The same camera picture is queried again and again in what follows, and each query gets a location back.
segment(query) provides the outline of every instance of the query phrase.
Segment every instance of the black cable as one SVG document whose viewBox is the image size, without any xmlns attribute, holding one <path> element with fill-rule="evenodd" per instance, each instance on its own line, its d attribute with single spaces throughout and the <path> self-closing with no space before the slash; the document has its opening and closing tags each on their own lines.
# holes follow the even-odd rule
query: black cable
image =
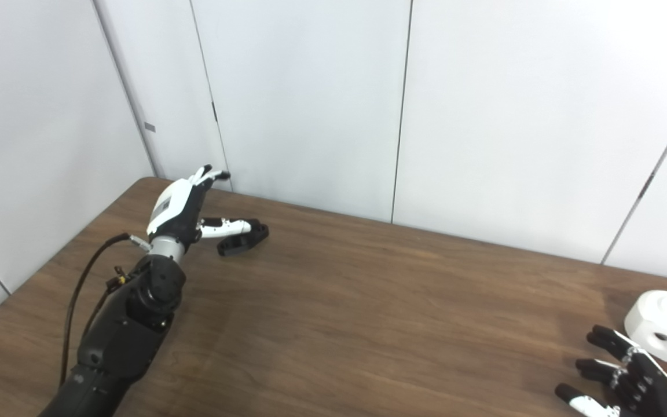
<svg viewBox="0 0 667 417">
<path fill-rule="evenodd" d="M 89 271 L 92 269 L 92 266 L 96 262 L 97 258 L 100 257 L 104 249 L 113 246 L 115 243 L 122 242 L 122 240 L 130 239 L 130 235 L 127 233 L 122 233 L 115 237 L 111 237 L 100 246 L 99 249 L 92 255 L 92 258 L 89 259 L 89 263 L 84 268 L 82 276 L 79 277 L 79 282 L 76 283 L 76 288 L 74 288 L 74 294 L 71 295 L 71 302 L 68 304 L 68 309 L 66 311 L 66 325 L 64 325 L 64 337 L 63 337 L 63 352 L 61 353 L 61 379 L 59 386 L 63 385 L 66 381 L 66 367 L 68 366 L 68 345 L 69 338 L 71 337 L 71 319 L 74 318 L 74 306 L 76 306 L 76 299 L 79 298 L 79 292 L 82 290 L 82 285 L 89 275 Z"/>
</svg>

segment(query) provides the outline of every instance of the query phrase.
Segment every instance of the fingers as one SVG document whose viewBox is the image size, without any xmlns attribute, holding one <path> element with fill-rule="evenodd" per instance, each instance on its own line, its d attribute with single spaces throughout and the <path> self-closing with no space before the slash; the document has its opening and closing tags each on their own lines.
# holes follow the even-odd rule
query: fingers
<svg viewBox="0 0 667 417">
<path fill-rule="evenodd" d="M 614 375 L 624 372 L 621 367 L 598 359 L 578 359 L 575 361 L 575 367 L 583 378 L 604 383 L 604 385 L 611 385 L 615 378 Z"/>
<path fill-rule="evenodd" d="M 555 388 L 555 395 L 587 417 L 606 417 L 610 408 L 566 383 Z"/>
<path fill-rule="evenodd" d="M 625 335 L 603 325 L 594 325 L 593 330 L 586 335 L 586 340 L 588 340 L 588 343 L 605 349 L 620 361 L 627 356 L 630 348 L 639 347 L 637 343 L 629 340 Z"/>
</svg>

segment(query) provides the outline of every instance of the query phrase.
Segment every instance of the black robotic arm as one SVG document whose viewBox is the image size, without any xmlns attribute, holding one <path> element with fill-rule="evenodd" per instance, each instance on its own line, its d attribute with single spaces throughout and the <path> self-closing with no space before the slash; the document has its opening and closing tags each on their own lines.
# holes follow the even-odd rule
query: black robotic arm
<svg viewBox="0 0 667 417">
<path fill-rule="evenodd" d="M 255 219 L 199 218 L 212 183 L 230 177 L 211 169 L 204 166 L 162 192 L 151 214 L 148 243 L 130 237 L 148 253 L 109 291 L 114 294 L 79 344 L 76 366 L 40 417 L 113 415 L 130 385 L 148 371 L 171 328 L 187 280 L 179 263 L 190 245 L 204 237 L 225 237 L 218 251 L 226 256 L 269 235 Z"/>
</svg>

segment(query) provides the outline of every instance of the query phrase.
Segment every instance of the wood grain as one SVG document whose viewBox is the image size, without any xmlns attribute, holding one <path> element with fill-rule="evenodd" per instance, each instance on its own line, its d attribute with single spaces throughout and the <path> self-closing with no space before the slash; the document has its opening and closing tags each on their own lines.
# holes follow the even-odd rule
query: wood grain
<svg viewBox="0 0 667 417">
<path fill-rule="evenodd" d="M 79 272 L 108 237 L 145 233 L 165 185 L 135 183 L 0 306 L 1 417 L 50 401 Z M 608 358 L 585 333 L 620 329 L 641 292 L 667 290 L 661 277 L 235 193 L 212 191 L 203 214 L 258 217 L 270 237 L 235 258 L 214 242 L 190 249 L 174 329 L 117 415 L 575 415 L 554 386 L 600 396 L 573 361 Z M 126 243 L 95 264 L 74 342 L 112 266 L 140 256 Z"/>
</svg>

